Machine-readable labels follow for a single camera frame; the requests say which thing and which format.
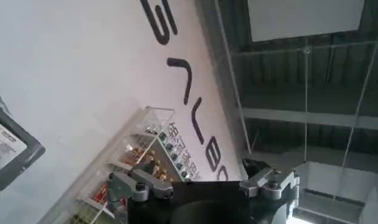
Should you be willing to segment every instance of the black lettering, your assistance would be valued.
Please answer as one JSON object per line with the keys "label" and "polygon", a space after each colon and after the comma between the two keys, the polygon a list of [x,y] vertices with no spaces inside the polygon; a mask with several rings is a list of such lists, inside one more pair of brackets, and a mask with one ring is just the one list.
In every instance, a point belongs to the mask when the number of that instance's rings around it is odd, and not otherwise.
{"label": "black lettering", "polygon": [[172,15],[169,2],[167,0],[162,0],[162,4],[164,7],[164,10],[166,11],[167,19],[170,22],[172,32],[176,35],[178,34],[178,28],[177,28],[177,25],[175,24],[174,16]]}
{"label": "black lettering", "polygon": [[217,140],[214,136],[212,136],[209,140],[209,143],[206,146],[205,154],[212,171],[215,172],[221,160],[221,153]]}
{"label": "black lettering", "polygon": [[193,123],[194,130],[198,136],[198,139],[200,140],[201,145],[203,145],[203,136],[200,130],[200,126],[198,125],[197,119],[195,118],[195,114],[197,113],[198,108],[200,107],[202,102],[202,98],[199,97],[196,103],[194,104],[193,109],[191,110],[191,122]]}
{"label": "black lettering", "polygon": [[192,72],[191,72],[191,67],[186,60],[179,59],[179,58],[168,58],[167,64],[170,67],[184,68],[187,71],[187,83],[186,83],[186,89],[184,91],[184,97],[183,97],[183,103],[185,105],[187,105],[187,102],[189,101],[191,83],[193,81],[193,75],[192,75]]}
{"label": "black lettering", "polygon": [[223,172],[224,177],[225,177],[225,180],[222,180],[222,181],[228,181],[229,180],[229,176],[228,176],[228,172],[226,171],[226,167],[224,165],[220,166],[220,169],[217,172],[217,180],[220,181],[220,177],[221,177],[221,173],[222,172]]}
{"label": "black lettering", "polygon": [[[151,28],[153,30],[153,34],[155,34],[156,39],[158,40],[158,42],[160,44],[166,45],[170,40],[170,31],[169,31],[169,28],[167,27],[166,19],[163,16],[163,12],[161,10],[160,5],[155,6],[155,12],[156,12],[156,15],[158,16],[160,25],[161,25],[162,30],[163,30],[163,34],[159,30],[159,27],[156,23],[155,17],[153,16],[153,13],[152,13],[152,10],[151,10],[151,7],[150,7],[148,0],[141,0],[141,4],[142,4],[142,7],[144,9],[145,15],[147,15],[148,22],[151,25]],[[177,25],[175,24],[174,18],[172,16],[170,5],[167,2],[167,0],[162,0],[162,4],[163,4],[163,7],[164,7],[164,10],[167,13],[167,19],[170,22],[170,26],[172,28],[172,31],[176,35],[178,33],[178,29],[177,29]]]}

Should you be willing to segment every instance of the black machine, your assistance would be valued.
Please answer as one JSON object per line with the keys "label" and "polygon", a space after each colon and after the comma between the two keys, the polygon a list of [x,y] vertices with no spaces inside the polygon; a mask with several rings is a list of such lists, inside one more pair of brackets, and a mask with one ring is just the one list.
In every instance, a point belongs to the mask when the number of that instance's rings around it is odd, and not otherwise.
{"label": "black machine", "polygon": [[285,224],[298,205],[299,176],[259,161],[243,164],[246,181],[170,183],[136,168],[111,173],[108,209],[128,224]]}

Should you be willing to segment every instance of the light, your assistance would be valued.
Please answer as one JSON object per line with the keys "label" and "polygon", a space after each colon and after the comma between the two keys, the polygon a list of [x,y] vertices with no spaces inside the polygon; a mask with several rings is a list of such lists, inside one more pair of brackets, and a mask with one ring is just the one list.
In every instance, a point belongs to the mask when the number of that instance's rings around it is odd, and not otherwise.
{"label": "light", "polygon": [[302,220],[302,219],[291,217],[290,219],[288,219],[286,221],[286,224],[314,224],[314,223],[311,223],[311,222],[308,222],[308,221],[305,221],[305,220]]}

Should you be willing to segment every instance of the bolt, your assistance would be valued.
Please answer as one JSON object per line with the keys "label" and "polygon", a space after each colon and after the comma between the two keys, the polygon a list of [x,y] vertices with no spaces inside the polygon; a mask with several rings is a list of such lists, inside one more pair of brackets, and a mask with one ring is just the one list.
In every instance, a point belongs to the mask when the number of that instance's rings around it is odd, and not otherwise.
{"label": "bolt", "polygon": [[136,184],[136,191],[144,191],[145,190],[145,184],[144,183],[137,183]]}
{"label": "bolt", "polygon": [[276,189],[278,187],[278,183],[271,180],[271,181],[267,182],[267,186],[271,189]]}
{"label": "bolt", "polygon": [[303,49],[304,54],[310,54],[311,51],[312,51],[312,47],[311,46],[306,46]]}

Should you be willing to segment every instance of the metal bracket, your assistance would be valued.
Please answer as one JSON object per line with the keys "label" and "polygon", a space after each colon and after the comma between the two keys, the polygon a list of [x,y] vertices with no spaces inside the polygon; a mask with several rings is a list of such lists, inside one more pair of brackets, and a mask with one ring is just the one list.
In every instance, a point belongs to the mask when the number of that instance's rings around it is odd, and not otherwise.
{"label": "metal bracket", "polygon": [[239,183],[240,189],[245,192],[248,198],[261,195],[269,200],[279,200],[282,198],[283,190],[290,185],[292,190],[291,199],[295,206],[298,205],[299,176],[294,171],[280,172],[272,168],[264,168],[249,180]]}
{"label": "metal bracket", "polygon": [[138,182],[148,185],[156,198],[168,199],[173,196],[173,188],[170,182],[161,181],[139,169],[132,171],[131,176]]}

